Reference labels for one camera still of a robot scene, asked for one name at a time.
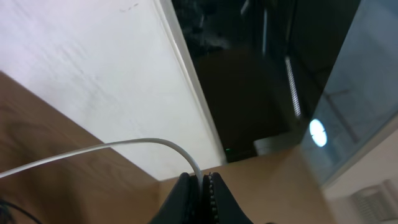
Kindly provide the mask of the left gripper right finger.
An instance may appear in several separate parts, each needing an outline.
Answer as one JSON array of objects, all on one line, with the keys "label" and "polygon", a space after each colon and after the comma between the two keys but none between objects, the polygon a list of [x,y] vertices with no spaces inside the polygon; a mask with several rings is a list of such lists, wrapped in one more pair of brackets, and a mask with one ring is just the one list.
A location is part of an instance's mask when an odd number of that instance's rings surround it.
[{"label": "left gripper right finger", "polygon": [[252,224],[217,172],[203,176],[201,222],[206,224]]}]

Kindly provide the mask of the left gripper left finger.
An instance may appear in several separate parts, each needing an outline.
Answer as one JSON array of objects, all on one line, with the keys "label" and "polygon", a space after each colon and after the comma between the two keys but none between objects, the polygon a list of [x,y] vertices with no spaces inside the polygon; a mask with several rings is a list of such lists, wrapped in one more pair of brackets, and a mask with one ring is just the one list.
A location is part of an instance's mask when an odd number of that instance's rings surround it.
[{"label": "left gripper left finger", "polygon": [[197,177],[182,173],[149,224],[196,223],[198,201],[199,184]]}]

